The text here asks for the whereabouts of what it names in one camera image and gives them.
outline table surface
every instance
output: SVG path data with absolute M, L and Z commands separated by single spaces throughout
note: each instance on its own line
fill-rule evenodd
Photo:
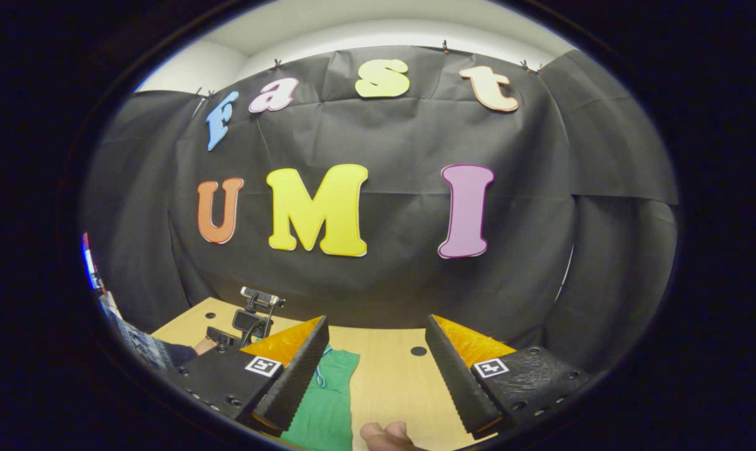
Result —
M 240 306 L 208 298 L 171 320 L 152 336 L 168 343 L 194 346 L 205 338 L 208 326 L 241 337 L 232 328 Z M 273 316 L 270 334 L 300 321 Z M 414 356 L 410 350 L 427 350 L 425 329 L 366 329 L 329 326 L 330 346 L 361 356 L 350 379 L 353 451 L 366 451 L 360 429 L 364 423 L 406 422 L 414 444 L 429 451 L 446 451 L 476 443 L 464 431 L 447 386 L 430 352 Z

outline blue string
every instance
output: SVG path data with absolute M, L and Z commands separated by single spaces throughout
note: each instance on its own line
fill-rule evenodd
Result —
M 325 352 L 323 352 L 323 357 L 327 356 L 327 353 L 330 352 L 330 351 L 332 351 L 332 350 L 333 350 L 332 348 L 327 348 L 325 350 Z M 316 374 L 316 379 L 317 379 L 317 385 L 319 385 L 320 387 L 325 387 L 325 378 L 323 377 L 322 374 L 319 373 L 319 365 L 317 365 L 317 369 L 315 371 L 315 374 Z

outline green towel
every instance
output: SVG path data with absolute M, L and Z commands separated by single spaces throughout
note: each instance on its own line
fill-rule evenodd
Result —
M 281 439 L 309 451 L 352 451 L 350 377 L 360 356 L 330 345 L 325 352 Z

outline pink letter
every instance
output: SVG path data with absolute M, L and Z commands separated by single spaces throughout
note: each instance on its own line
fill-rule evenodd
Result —
M 261 95 L 255 97 L 249 104 L 249 112 L 261 112 L 266 110 L 278 111 L 279 109 L 289 106 L 294 98 L 294 89 L 297 88 L 297 79 L 288 78 L 275 80 L 272 83 L 261 88 Z
M 450 165 L 442 169 L 442 178 L 450 185 L 450 228 L 438 255 L 460 259 L 483 254 L 487 248 L 481 237 L 484 196 L 495 174 L 484 166 Z

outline orange gripper pad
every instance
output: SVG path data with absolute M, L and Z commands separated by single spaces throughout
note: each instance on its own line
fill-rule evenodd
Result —
M 435 314 L 432 314 L 432 316 L 444 331 L 447 339 L 453 344 L 453 348 L 458 352 L 467 368 L 472 368 L 472 365 L 478 362 L 485 362 L 516 352 L 514 348 L 484 336 L 480 332 L 473 331 Z
M 292 328 L 288 328 L 285 331 L 277 332 L 274 336 L 268 336 L 257 343 L 248 345 L 241 349 L 241 351 L 254 356 L 277 360 L 283 363 L 283 366 L 289 366 L 289 362 L 294 359 L 294 355 L 297 354 L 300 346 L 306 342 L 309 334 L 314 330 L 320 319 L 321 316 L 309 319 L 305 323 L 292 326 Z

